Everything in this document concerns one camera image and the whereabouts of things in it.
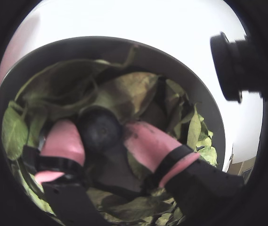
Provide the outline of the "gripper finger with pink tip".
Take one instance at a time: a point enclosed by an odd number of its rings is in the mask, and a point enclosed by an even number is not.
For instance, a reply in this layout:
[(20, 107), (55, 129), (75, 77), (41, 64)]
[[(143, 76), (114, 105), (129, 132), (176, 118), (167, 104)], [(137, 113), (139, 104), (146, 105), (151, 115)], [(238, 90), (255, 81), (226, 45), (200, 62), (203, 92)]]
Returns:
[(42, 186), (45, 200), (64, 225), (108, 224), (86, 193), (85, 150), (73, 122), (56, 122), (39, 148), (25, 145), (23, 162)]
[(124, 145), (151, 171), (147, 188), (164, 188), (176, 201), (185, 219), (183, 226), (212, 226), (244, 187), (244, 179), (227, 174), (199, 158), (187, 145), (147, 122), (126, 125)]

